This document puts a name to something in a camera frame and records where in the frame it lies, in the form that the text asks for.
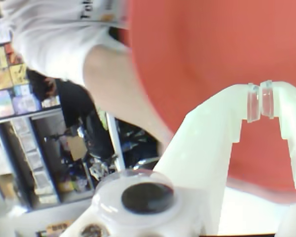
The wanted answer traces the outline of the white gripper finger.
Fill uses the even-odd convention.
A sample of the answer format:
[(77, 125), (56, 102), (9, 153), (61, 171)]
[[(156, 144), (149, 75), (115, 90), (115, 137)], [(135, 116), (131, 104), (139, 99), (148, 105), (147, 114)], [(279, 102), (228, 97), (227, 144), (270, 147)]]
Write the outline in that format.
[[(281, 137), (288, 142), (296, 189), (296, 87), (284, 81), (267, 80), (260, 84), (259, 93), (261, 114), (279, 119)], [(286, 212), (275, 236), (296, 237), (296, 204)]]
[(240, 141), (242, 121), (259, 115), (259, 86), (229, 86), (185, 116), (155, 166), (174, 186), (199, 192), (187, 204), (201, 218), (198, 231), (218, 234), (232, 145)]

